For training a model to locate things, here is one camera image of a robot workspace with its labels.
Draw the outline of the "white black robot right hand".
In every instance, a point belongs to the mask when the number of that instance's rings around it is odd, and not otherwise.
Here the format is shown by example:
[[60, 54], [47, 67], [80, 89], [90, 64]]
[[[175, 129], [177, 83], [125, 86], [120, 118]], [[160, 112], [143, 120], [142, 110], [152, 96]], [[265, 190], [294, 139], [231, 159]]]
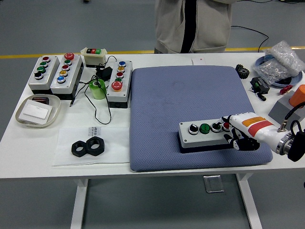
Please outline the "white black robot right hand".
[[291, 137], [285, 128], [280, 129], [253, 112], [221, 117], [215, 125], [224, 124], [231, 135], [224, 134], [227, 143], [239, 151], [255, 151], [266, 143], [272, 151], [284, 155], [284, 144]]

